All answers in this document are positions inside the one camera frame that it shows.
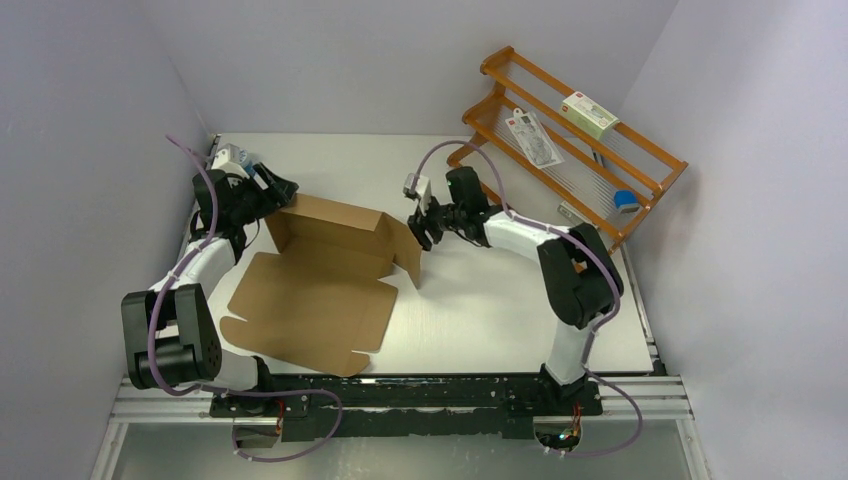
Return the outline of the brown cardboard box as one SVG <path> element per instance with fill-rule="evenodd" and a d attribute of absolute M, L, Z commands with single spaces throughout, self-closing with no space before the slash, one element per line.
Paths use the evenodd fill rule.
<path fill-rule="evenodd" d="M 397 287 L 394 268 L 421 281 L 422 248 L 377 210 L 300 194 L 265 219 L 276 248 L 248 264 L 219 328 L 231 345 L 351 377 L 381 348 Z"/>

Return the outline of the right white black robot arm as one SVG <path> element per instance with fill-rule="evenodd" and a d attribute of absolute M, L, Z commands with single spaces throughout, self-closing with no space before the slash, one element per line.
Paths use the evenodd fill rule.
<path fill-rule="evenodd" d="M 495 205 L 471 167 L 451 170 L 445 178 L 451 200 L 442 204 L 427 177 L 408 175 L 403 193 L 416 203 L 408 228 L 425 251 L 451 232 L 477 247 L 510 251 L 539 266 L 546 298 L 558 320 L 554 343 L 541 367 L 548 381 L 541 385 L 539 398 L 548 412 L 565 413 L 587 380 L 592 329 L 621 298 L 623 283 L 614 262 L 587 223 L 548 226 Z"/>

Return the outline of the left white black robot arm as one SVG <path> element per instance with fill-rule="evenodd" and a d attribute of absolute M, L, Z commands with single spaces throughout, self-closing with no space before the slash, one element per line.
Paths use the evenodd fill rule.
<path fill-rule="evenodd" d="M 299 186 L 261 163 L 249 171 L 224 164 L 196 174 L 192 186 L 198 210 L 183 256 L 162 280 L 122 299 L 128 376 L 140 390 L 237 391 L 237 403 L 261 416 L 275 406 L 277 388 L 262 378 L 258 358 L 222 347 L 208 298 L 241 259 L 245 226 L 292 204 Z"/>

